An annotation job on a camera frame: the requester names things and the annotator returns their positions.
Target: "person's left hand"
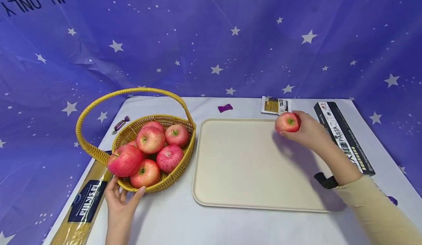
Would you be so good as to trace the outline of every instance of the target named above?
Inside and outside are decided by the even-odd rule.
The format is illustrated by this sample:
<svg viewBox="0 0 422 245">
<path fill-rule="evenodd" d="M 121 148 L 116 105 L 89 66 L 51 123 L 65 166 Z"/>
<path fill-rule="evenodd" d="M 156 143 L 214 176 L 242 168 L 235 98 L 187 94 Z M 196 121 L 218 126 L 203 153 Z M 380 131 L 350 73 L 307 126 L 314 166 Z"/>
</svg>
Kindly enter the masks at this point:
<svg viewBox="0 0 422 245">
<path fill-rule="evenodd" d="M 134 211 L 145 193 L 145 187 L 141 187 L 133 197 L 126 202 L 127 191 L 120 192 L 120 186 L 117 184 L 118 177 L 114 177 L 108 183 L 105 189 L 105 199 L 108 206 L 108 224 L 131 224 Z"/>
</svg>

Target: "fabric backdrop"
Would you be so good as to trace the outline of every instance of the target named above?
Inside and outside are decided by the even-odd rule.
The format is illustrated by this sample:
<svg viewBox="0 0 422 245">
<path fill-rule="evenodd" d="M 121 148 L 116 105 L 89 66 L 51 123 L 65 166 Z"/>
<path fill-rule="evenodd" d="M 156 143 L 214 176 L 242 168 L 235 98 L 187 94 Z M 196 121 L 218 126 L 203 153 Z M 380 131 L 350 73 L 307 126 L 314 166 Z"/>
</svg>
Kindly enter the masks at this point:
<svg viewBox="0 0 422 245">
<path fill-rule="evenodd" d="M 42 243 L 90 160 L 79 114 L 137 86 L 350 98 L 422 193 L 422 0 L 0 3 L 1 245 Z M 89 141 L 98 145 L 125 99 L 89 114 Z"/>
</svg>

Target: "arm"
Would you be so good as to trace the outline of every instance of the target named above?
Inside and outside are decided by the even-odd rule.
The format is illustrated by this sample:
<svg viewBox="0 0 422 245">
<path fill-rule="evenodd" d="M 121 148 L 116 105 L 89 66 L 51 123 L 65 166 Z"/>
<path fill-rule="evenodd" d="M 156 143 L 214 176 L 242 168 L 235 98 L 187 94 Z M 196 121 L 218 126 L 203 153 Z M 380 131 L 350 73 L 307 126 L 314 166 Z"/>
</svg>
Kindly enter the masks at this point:
<svg viewBox="0 0 422 245">
<path fill-rule="evenodd" d="M 384 195 L 374 181 L 363 177 L 343 151 L 330 139 L 324 126 L 303 111 L 294 111 L 301 120 L 295 133 L 280 134 L 318 154 L 339 184 L 339 196 L 353 210 L 374 245 L 422 244 L 416 226 Z"/>
<path fill-rule="evenodd" d="M 126 202 L 127 191 L 120 192 L 117 177 L 111 179 L 105 189 L 105 199 L 108 207 L 107 235 L 105 245 L 127 245 L 130 237 L 130 227 L 136 207 L 145 193 L 145 187 L 141 187 Z"/>
</svg>

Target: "spaghetti package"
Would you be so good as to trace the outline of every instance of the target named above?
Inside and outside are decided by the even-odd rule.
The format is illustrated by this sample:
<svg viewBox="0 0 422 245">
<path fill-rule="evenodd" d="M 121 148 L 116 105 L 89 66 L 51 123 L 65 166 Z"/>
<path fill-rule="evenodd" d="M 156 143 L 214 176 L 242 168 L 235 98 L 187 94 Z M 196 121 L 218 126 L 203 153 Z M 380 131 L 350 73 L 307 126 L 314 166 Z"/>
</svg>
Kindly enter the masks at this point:
<svg viewBox="0 0 422 245">
<path fill-rule="evenodd" d="M 94 162 L 50 245 L 86 244 L 111 177 L 104 165 Z"/>
</svg>

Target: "hand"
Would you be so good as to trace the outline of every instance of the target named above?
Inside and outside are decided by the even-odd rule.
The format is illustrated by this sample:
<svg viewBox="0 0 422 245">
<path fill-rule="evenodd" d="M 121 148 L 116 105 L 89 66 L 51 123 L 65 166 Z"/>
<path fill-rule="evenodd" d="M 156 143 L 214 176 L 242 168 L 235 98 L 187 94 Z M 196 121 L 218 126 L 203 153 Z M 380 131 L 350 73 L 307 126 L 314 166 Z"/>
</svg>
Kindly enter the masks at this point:
<svg viewBox="0 0 422 245">
<path fill-rule="evenodd" d="M 299 142 L 314 152 L 334 144 L 324 126 L 311 115 L 303 111 L 293 112 L 300 118 L 300 129 L 297 132 L 282 131 L 282 136 Z"/>
<path fill-rule="evenodd" d="M 127 191 L 122 190 L 120 192 L 120 186 L 117 184 L 118 179 L 118 177 L 111 179 L 105 189 L 105 199 L 108 207 L 108 226 L 105 245 L 128 244 L 134 211 L 145 193 L 145 187 L 143 186 L 126 203 Z"/>
<path fill-rule="evenodd" d="M 105 199 L 108 207 L 109 226 L 117 224 L 131 224 L 136 207 L 145 193 L 145 187 L 141 187 L 126 203 L 127 191 L 120 192 L 120 186 L 117 184 L 118 177 L 111 179 L 105 189 Z"/>
</svg>

